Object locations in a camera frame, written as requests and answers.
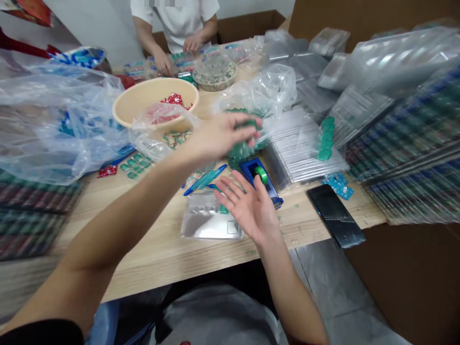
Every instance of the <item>smartphone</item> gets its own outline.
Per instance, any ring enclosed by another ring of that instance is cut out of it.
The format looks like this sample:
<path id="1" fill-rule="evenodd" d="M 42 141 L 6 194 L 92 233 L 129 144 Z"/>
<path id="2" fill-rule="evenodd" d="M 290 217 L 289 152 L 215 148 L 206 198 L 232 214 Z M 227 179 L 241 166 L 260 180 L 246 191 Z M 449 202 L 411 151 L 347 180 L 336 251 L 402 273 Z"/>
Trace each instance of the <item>smartphone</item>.
<path id="1" fill-rule="evenodd" d="M 366 240 L 363 232 L 331 186 L 323 184 L 308 190 L 307 194 L 327 229 L 342 248 L 351 248 Z"/>

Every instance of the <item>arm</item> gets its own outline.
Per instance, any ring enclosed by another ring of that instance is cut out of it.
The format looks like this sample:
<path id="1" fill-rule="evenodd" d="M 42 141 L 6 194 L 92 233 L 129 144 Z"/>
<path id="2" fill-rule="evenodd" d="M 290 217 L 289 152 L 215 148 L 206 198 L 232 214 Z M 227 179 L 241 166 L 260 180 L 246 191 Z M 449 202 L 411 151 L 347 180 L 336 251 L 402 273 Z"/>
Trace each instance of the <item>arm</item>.
<path id="1" fill-rule="evenodd" d="M 187 37 L 184 42 L 184 52 L 197 52 L 202 44 L 209 42 L 216 34 L 217 16 L 214 14 L 211 19 L 204 23 L 203 29 Z"/>
<path id="2" fill-rule="evenodd" d="M 227 177 L 216 183 L 226 197 L 214 193 L 255 242 L 289 343 L 327 344 L 321 315 L 294 269 L 273 202 L 260 176 L 254 179 L 254 189 L 239 172 L 232 174 L 247 193 Z"/>
<path id="3" fill-rule="evenodd" d="M 70 244 L 51 276 L 0 332 L 45 320 L 74 321 L 86 334 L 121 259 L 142 239 L 186 178 L 234 144 L 259 137 L 255 127 L 235 130 L 246 114 L 206 121 L 177 151 L 91 220 Z"/>
<path id="4" fill-rule="evenodd" d="M 133 16 L 134 26 L 139 42 L 155 58 L 155 65 L 164 75 L 171 75 L 171 62 L 163 49 L 155 42 L 152 36 L 152 25 L 145 20 Z"/>

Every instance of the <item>floor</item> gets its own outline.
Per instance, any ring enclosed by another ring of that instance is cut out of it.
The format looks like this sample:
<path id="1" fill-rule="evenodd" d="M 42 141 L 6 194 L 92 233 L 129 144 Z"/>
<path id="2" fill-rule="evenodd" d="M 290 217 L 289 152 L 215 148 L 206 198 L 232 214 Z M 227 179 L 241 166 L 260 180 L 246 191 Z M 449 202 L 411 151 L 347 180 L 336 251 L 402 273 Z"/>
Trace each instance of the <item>floor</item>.
<path id="1" fill-rule="evenodd" d="M 331 345 L 410 344 L 388 326 L 335 240 L 300 247 L 290 254 L 324 319 Z M 281 344 L 288 344 L 285 337 Z"/>

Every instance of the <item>beige plastic bowl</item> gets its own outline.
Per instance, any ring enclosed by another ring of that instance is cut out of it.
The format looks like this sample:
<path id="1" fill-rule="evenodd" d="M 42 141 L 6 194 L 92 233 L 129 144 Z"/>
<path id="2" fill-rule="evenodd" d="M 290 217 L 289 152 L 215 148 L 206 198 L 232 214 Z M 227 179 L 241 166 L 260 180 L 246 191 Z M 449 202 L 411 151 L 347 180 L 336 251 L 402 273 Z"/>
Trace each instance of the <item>beige plastic bowl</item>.
<path id="1" fill-rule="evenodd" d="M 185 106 L 188 107 L 193 103 L 190 112 L 198 105 L 200 94 L 191 83 L 177 78 L 156 78 L 143 81 L 124 91 L 115 100 L 112 113 L 119 124 L 131 128 L 136 114 L 145 111 L 152 104 L 168 98 L 172 92 L 182 96 Z M 177 126 L 184 120 L 184 117 L 180 116 L 159 124 L 157 127 Z"/>

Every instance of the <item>tape roll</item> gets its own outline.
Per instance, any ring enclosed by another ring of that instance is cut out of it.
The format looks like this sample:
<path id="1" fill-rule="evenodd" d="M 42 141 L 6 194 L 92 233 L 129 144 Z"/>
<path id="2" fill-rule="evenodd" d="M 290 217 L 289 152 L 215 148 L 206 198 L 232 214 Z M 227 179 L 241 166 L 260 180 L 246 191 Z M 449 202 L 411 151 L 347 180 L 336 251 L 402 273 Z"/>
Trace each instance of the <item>tape roll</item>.
<path id="1" fill-rule="evenodd" d="M 265 172 L 265 169 L 262 167 L 256 167 L 254 169 L 254 172 L 258 175 L 260 175 L 260 180 L 262 181 L 263 184 L 268 184 L 268 175 Z"/>

